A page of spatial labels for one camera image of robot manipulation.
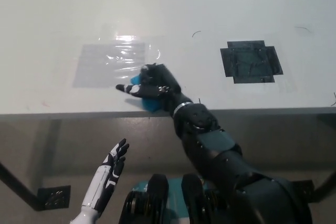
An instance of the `metal frame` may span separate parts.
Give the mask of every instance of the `metal frame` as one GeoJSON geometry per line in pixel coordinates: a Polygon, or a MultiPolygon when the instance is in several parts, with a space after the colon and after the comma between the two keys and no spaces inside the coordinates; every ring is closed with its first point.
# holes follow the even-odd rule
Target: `metal frame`
{"type": "Polygon", "coordinates": [[[0,163],[0,180],[35,211],[69,207],[70,186],[40,188],[35,195],[2,163],[0,163]]]}

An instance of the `blue sponge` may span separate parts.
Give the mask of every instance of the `blue sponge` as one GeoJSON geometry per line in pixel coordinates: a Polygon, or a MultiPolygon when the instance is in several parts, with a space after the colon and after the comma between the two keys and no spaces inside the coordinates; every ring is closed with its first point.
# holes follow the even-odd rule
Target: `blue sponge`
{"type": "MultiPolygon", "coordinates": [[[[133,85],[139,85],[140,84],[140,76],[133,77],[131,79],[131,83],[133,85]]],[[[155,112],[155,111],[161,109],[161,107],[162,107],[161,103],[158,100],[152,100],[152,99],[142,99],[142,105],[149,112],[155,112]]]]}

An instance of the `gray floor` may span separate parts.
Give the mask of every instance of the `gray floor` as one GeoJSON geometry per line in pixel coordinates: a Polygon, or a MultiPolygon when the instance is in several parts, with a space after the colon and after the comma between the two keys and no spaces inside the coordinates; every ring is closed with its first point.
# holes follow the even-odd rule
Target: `gray floor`
{"type": "MultiPolygon", "coordinates": [[[[336,131],[314,116],[228,115],[221,125],[244,157],[270,174],[313,179],[319,185],[336,167],[336,131]]],[[[170,118],[22,121],[0,123],[0,160],[31,190],[71,185],[69,209],[34,212],[0,183],[0,223],[68,223],[80,210],[105,155],[127,138],[130,149],[118,187],[98,223],[118,223],[124,199],[153,173],[193,171],[170,118]]],[[[336,197],[311,205],[314,223],[334,223],[336,197]]]]}

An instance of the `clear plastic sheet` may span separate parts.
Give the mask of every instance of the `clear plastic sheet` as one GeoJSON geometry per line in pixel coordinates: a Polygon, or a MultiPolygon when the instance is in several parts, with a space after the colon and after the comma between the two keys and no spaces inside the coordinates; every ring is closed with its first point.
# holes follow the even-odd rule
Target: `clear plastic sheet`
{"type": "Polygon", "coordinates": [[[74,88],[109,88],[127,83],[141,67],[160,57],[160,50],[148,39],[116,36],[109,42],[82,47],[74,88]]]}

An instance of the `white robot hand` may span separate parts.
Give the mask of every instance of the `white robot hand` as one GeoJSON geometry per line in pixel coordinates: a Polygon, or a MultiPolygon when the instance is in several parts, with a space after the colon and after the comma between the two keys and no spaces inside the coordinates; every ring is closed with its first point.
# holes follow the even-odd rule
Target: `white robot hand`
{"type": "Polygon", "coordinates": [[[81,212],[71,224],[93,224],[100,218],[116,188],[128,147],[126,139],[121,140],[98,167],[86,192],[81,212]]]}

